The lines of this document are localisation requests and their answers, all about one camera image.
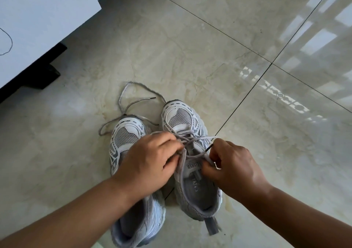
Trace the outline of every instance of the white sneaker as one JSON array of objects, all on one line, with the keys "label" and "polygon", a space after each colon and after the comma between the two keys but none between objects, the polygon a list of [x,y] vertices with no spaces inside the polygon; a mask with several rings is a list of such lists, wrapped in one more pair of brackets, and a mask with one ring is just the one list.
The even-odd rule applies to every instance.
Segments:
[{"label": "white sneaker", "polygon": [[210,235],[219,232],[213,216],[222,202],[222,191],[201,174],[203,159],[215,164],[205,152],[210,145],[204,122],[199,115],[181,100],[169,101],[162,112],[162,127],[177,135],[185,144],[187,152],[178,163],[174,173],[176,199],[189,217],[203,221]]},{"label": "white sneaker", "polygon": [[[131,146],[151,131],[135,116],[124,116],[112,132],[110,141],[111,174],[115,174]],[[165,221],[165,201],[161,191],[136,203],[111,227],[117,247],[140,247],[152,241]]]}]

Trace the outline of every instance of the insole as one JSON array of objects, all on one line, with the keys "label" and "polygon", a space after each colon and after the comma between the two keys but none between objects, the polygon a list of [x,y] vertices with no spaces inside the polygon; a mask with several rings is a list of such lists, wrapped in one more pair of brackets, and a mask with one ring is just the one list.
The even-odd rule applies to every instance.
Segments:
[{"label": "insole", "polygon": [[120,219],[121,230],[129,238],[131,238],[144,217],[143,201],[136,203],[128,212]]},{"label": "insole", "polygon": [[214,205],[217,189],[213,182],[201,174],[202,158],[187,160],[183,184],[188,199],[202,210],[207,210]]}]

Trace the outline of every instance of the shoe tongue label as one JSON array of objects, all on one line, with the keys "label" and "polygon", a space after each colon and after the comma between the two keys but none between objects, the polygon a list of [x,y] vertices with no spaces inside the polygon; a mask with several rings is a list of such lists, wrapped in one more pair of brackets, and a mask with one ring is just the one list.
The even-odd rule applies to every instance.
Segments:
[{"label": "shoe tongue label", "polygon": [[193,173],[197,170],[200,171],[201,169],[202,169],[202,164],[199,159],[188,159],[184,163],[183,177],[189,178],[191,173]]}]

